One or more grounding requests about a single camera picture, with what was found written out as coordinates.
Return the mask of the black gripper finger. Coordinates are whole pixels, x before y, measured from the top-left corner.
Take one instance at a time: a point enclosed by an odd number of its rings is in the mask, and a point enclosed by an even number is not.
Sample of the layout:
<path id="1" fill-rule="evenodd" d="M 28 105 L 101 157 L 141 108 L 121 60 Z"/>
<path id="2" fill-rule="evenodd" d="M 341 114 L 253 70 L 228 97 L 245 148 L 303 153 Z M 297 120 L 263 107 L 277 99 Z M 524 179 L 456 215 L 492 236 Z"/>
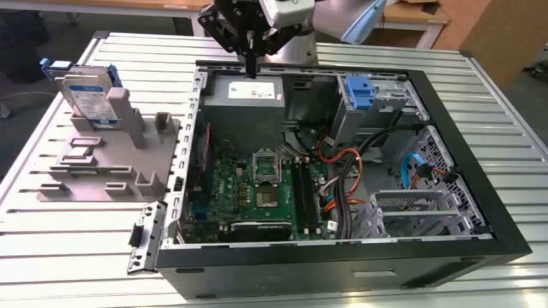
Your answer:
<path id="1" fill-rule="evenodd" d="M 301 34 L 303 25 L 295 24 L 283 27 L 280 30 L 273 30 L 272 34 L 268 31 L 255 31 L 252 36 L 252 78 L 257 75 L 257 59 L 265 55 L 275 55 L 277 51 L 287 45 L 291 39 Z"/>
<path id="2" fill-rule="evenodd" d="M 252 49 L 248 31 L 237 30 L 225 20 L 215 6 L 204 6 L 197 22 L 228 53 L 236 53 L 245 62 L 245 74 L 252 78 Z"/>

